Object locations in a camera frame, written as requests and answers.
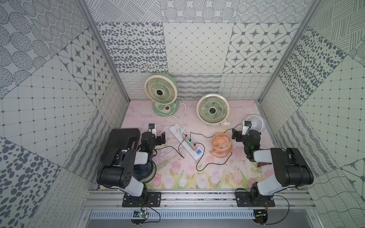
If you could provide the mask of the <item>aluminium rail frame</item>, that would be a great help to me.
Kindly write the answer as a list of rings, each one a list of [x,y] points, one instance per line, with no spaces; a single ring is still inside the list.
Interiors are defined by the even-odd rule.
[[[158,209],[258,209],[250,202],[240,203],[235,193],[239,190],[160,190]],[[125,195],[121,191],[89,191],[81,209],[123,209]],[[284,190],[271,198],[273,209],[315,209],[316,206],[306,190]]]

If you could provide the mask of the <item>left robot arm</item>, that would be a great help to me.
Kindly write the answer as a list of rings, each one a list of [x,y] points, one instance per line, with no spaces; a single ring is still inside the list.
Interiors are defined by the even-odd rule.
[[[121,190],[132,199],[146,200],[146,183],[156,174],[154,152],[156,146],[165,143],[165,132],[157,136],[140,133],[137,128],[112,130],[97,171],[97,183]]]

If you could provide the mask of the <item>orange handheld fan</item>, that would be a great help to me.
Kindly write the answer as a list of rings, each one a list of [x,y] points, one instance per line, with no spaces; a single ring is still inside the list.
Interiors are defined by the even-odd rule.
[[[212,151],[210,151],[210,155],[216,158],[225,158],[227,157],[232,150],[232,139],[229,135],[220,133],[215,135],[211,139]]]

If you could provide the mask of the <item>pink usb adapter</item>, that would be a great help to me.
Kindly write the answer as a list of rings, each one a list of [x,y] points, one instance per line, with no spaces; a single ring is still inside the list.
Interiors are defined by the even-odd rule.
[[[196,144],[196,143],[192,143],[192,144],[191,144],[191,148],[192,148],[194,151],[197,149],[197,147],[198,147],[198,146],[197,146],[197,144]]]

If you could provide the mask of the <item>white power strip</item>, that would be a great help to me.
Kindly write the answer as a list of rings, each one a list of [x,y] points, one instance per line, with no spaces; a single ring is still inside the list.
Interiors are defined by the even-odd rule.
[[[201,147],[197,147],[194,151],[190,145],[187,144],[186,139],[189,138],[188,133],[181,127],[179,124],[175,124],[169,128],[170,133],[176,138],[176,140],[181,143],[182,146],[189,155],[193,157],[194,160],[199,160],[203,155],[203,149]]]

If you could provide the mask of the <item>green usb adapter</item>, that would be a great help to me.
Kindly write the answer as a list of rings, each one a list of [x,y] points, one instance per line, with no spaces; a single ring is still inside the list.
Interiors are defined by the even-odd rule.
[[[191,145],[193,143],[193,140],[189,137],[186,139],[186,142],[188,145]]]

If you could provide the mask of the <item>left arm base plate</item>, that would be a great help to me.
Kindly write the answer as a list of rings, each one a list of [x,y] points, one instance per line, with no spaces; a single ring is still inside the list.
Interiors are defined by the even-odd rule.
[[[145,192],[139,197],[133,197],[130,195],[125,195],[123,197],[123,208],[132,207],[160,207],[161,204],[161,192]]]

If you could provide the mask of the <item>small white fan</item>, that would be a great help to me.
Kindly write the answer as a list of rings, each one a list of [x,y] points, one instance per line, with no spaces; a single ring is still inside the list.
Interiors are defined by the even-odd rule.
[[[251,115],[246,119],[246,121],[251,121],[251,130],[256,130],[262,133],[266,128],[266,121],[261,116]]]

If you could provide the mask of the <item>green base desk fan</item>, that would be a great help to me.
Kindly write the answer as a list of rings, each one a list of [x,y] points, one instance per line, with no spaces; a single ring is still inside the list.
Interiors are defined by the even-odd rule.
[[[152,74],[145,81],[144,89],[147,96],[154,102],[152,108],[156,115],[169,117],[178,110],[178,85],[170,75]]]

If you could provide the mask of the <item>cream desk fan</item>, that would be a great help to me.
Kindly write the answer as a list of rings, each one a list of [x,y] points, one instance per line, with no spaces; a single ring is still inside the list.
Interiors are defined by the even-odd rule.
[[[198,101],[196,112],[206,125],[224,125],[230,114],[230,105],[221,95],[208,94]]]

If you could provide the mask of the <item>dark blue fan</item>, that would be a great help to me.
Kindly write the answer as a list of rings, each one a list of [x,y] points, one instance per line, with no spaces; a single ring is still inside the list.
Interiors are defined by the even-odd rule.
[[[134,165],[133,177],[142,183],[150,182],[156,175],[157,168],[154,161],[147,164]]]

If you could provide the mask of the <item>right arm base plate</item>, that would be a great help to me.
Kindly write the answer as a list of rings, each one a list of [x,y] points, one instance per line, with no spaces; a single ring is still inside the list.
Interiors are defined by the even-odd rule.
[[[275,207],[275,202],[271,196],[262,196],[260,194],[253,196],[251,193],[245,191],[235,192],[234,195],[238,207]]]

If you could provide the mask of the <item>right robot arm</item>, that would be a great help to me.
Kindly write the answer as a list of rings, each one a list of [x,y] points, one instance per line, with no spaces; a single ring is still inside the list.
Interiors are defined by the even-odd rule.
[[[288,187],[312,184],[314,175],[298,148],[260,148],[260,132],[232,130],[232,139],[242,142],[247,159],[257,164],[272,164],[274,174],[256,182],[250,189],[250,198],[271,197]]]

